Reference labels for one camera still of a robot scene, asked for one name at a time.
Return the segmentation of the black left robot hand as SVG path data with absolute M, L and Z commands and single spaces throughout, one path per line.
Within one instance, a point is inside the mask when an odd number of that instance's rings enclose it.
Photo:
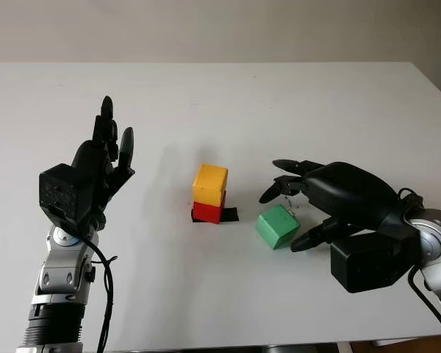
M 134 131 L 128 127 L 118 139 L 118 127 L 113 118 L 113 102 L 105 96 L 96 116 L 93 136 L 77 149 L 72 166 L 90 178 L 91 196 L 83 222 L 102 230 L 106 225 L 104 211 L 111 198 L 135 174 L 132 169 Z

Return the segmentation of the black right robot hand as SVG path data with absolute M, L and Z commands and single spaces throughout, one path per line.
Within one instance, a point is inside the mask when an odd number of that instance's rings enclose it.
M 261 195 L 261 204 L 280 195 L 301 193 L 312 206 L 329 215 L 322 224 L 296 238 L 290 246 L 292 252 L 332 243 L 365 229 L 405 246 L 419 243 L 418 231 L 405 220 L 407 212 L 423 206 L 417 194 L 403 199 L 382 179 L 349 163 L 324 165 L 279 159 L 273 165 L 288 174 L 273 180 Z

